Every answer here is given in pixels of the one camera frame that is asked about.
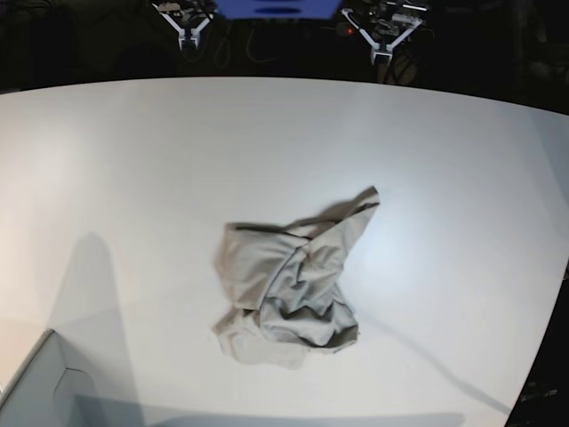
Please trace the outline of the blue plastic panel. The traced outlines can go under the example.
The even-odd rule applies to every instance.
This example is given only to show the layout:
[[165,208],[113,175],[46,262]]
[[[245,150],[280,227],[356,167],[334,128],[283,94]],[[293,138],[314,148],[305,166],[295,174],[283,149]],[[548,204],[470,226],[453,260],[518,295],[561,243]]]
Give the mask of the blue plastic panel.
[[330,19],[341,0],[217,0],[219,12],[232,20]]

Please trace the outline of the white cardboard box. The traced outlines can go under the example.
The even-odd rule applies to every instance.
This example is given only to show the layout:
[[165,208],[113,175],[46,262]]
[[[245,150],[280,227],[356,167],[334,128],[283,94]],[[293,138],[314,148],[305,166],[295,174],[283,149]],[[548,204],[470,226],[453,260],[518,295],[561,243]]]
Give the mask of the white cardboard box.
[[129,373],[46,330],[1,396],[3,426],[144,426]]

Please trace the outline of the black power strip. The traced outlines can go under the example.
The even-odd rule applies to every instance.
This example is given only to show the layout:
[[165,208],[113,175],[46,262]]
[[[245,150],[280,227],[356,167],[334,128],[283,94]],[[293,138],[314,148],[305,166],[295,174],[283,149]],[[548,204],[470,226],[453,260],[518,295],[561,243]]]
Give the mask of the black power strip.
[[360,35],[362,37],[365,37],[365,33],[367,33],[365,29],[357,28],[348,22],[340,22],[336,24],[333,29],[339,36]]

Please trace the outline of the beige grey t-shirt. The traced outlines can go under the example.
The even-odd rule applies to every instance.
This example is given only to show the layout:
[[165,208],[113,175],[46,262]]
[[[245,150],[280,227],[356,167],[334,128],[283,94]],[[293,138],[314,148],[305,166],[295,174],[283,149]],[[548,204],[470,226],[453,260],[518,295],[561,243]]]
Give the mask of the beige grey t-shirt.
[[298,369],[311,352],[355,344],[359,326],[339,281],[379,205],[369,187],[285,226],[228,224],[215,264],[230,304],[213,327],[223,354]]

